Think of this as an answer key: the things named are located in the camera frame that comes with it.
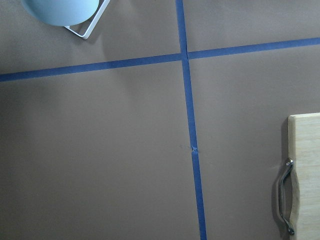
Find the light blue cup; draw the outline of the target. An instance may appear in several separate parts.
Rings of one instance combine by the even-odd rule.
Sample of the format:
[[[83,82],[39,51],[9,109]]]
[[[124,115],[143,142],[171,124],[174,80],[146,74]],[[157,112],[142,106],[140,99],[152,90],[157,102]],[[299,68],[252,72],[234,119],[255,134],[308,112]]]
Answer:
[[[39,21],[61,27],[88,20],[99,6],[98,0],[23,0],[21,3]]]

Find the bamboo cutting board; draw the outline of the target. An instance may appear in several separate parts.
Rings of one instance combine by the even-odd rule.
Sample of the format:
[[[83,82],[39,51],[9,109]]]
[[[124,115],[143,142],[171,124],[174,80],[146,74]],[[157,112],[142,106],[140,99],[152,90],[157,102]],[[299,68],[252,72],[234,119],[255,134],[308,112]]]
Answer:
[[[288,117],[288,157],[293,160],[291,240],[320,238],[320,114]]]

